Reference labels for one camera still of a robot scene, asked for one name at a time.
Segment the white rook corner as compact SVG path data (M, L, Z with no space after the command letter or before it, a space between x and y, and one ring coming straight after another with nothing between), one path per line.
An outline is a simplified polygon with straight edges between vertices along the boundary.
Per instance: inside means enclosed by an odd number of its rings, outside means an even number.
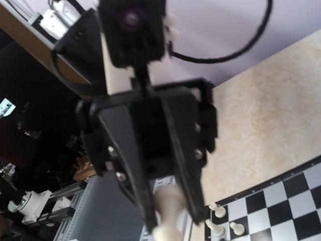
M222 206L218 206L216 203L212 202L209 204L209 208L214 211L214 215L217 218L223 218L226 215L226 209Z

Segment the black white chess board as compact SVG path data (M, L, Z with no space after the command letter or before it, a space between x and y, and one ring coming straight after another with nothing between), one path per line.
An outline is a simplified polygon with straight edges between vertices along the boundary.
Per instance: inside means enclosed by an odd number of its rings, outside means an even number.
M284 174L217 202L226 209L217 218L205 207L207 219L222 226L222 237L206 226L205 240L320 240L320 157ZM237 236L230 223L240 223Z

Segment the white knight piece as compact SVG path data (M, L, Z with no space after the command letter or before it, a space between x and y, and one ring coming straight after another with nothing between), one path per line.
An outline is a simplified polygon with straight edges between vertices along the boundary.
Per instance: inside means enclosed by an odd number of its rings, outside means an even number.
M225 233L225 229L222 226L212 223L209 219L205 220L205 224L214 236L221 237Z

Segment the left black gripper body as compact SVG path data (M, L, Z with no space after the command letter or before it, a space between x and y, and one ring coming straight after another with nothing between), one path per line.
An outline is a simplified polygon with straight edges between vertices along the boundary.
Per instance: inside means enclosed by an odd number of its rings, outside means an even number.
M147 179L174 175L176 164L169 135L162 97L194 97L197 104L195 130L198 134L196 158L201 169L206 166L207 154L215 150L217 113L213 102L213 84L203 78L158 86L148 92L127 91L114 96L100 96L82 100L77 104L76 116L81 130L81 140L97 175L106 171L111 162L115 171L123 172L115 149L107 143L98 114L112 107L129 108L136 138L142 151L142 164Z

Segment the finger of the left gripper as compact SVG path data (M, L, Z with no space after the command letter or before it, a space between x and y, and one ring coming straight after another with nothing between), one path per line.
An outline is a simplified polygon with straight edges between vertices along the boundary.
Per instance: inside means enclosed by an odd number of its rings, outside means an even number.
M136 138L134 123L127 106L104 109L98 114L107 143L115 149L116 158L127 176L120 186L135 204L151 232L157 225L152 194L142 164L142 151Z
M162 97L162 106L176 164L175 177L185 195L189 214L198 225L204 220L205 215L201 166L196 158L196 100L191 96Z

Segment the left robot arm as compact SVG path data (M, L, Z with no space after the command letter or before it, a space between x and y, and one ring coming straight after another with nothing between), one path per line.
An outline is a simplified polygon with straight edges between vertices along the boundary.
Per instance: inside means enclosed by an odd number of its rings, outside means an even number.
M201 173L217 137L211 83L173 80L173 33L165 1L101 1L51 51L59 79L89 97L76 117L97 175L112 163L148 231L173 227L175 207L205 219Z

